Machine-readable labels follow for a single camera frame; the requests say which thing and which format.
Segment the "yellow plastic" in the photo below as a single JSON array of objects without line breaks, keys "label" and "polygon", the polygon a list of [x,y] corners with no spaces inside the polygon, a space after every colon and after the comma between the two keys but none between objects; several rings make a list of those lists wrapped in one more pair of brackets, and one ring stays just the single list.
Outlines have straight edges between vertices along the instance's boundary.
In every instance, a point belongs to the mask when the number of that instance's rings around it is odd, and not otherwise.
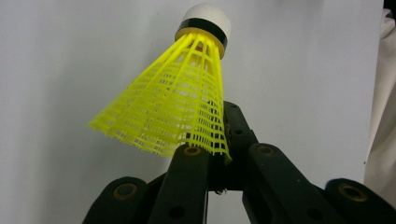
[{"label": "yellow plastic", "polygon": [[89,126],[162,156],[188,143],[231,161],[218,46],[207,35],[183,35]]}]

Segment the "shuttlecock cork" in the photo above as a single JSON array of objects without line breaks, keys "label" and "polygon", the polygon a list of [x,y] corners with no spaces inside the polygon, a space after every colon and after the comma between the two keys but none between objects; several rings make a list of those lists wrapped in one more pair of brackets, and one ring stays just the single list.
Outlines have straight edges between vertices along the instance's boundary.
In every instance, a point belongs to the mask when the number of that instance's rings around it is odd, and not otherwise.
[{"label": "shuttlecock cork", "polygon": [[231,161],[220,66],[230,32],[220,9],[210,4],[192,7],[176,42],[89,125],[162,156],[173,156],[178,146],[188,144]]}]

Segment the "shuttlecock skirt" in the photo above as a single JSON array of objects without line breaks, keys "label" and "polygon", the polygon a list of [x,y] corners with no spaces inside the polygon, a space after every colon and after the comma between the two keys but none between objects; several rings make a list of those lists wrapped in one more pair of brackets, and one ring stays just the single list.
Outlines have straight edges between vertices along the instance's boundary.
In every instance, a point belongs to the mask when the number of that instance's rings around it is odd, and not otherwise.
[{"label": "shuttlecock skirt", "polygon": [[230,161],[218,46],[206,35],[183,35],[89,125],[162,156],[188,143]]}]

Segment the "screw hole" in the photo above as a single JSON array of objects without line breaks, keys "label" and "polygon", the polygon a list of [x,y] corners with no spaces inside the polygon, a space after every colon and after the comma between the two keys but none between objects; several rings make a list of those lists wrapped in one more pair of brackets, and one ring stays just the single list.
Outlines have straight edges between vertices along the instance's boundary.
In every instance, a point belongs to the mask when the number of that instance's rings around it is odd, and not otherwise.
[{"label": "screw hole", "polygon": [[182,206],[175,206],[171,209],[169,209],[169,217],[173,219],[179,219],[184,217],[184,208]]},{"label": "screw hole", "polygon": [[274,156],[275,155],[275,151],[271,148],[271,147],[267,147],[267,146],[258,146],[257,149],[260,151],[260,153],[262,153],[264,156]]},{"label": "screw hole", "polygon": [[201,153],[201,149],[198,147],[186,147],[184,149],[184,154],[188,156],[196,156]]},{"label": "screw hole", "polygon": [[133,197],[137,192],[137,185],[134,183],[121,184],[114,189],[113,196],[117,200],[127,200]]},{"label": "screw hole", "polygon": [[344,195],[344,197],[348,198],[349,200],[355,201],[357,203],[367,201],[367,195],[363,191],[352,185],[341,184],[338,187],[338,190],[341,192],[342,195]]},{"label": "screw hole", "polygon": [[323,215],[316,208],[308,208],[306,210],[306,215],[309,216],[310,218],[316,220],[316,221],[321,221],[323,219]]}]

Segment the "white surface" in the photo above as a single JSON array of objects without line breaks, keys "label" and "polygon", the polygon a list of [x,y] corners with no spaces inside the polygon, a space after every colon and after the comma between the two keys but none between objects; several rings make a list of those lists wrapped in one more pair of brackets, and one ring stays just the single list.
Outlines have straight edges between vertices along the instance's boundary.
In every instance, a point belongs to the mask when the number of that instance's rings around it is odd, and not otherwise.
[{"label": "white surface", "polygon": [[183,21],[191,18],[200,18],[215,23],[229,38],[231,34],[231,24],[227,15],[217,6],[209,3],[202,3],[191,7],[183,18]]},{"label": "white surface", "polygon": [[[173,42],[195,1],[0,4],[0,222],[80,223],[112,180],[150,181],[168,159],[86,122]],[[362,181],[381,1],[214,1],[233,33],[225,99],[313,183]],[[240,196],[209,223],[248,223]]]}]

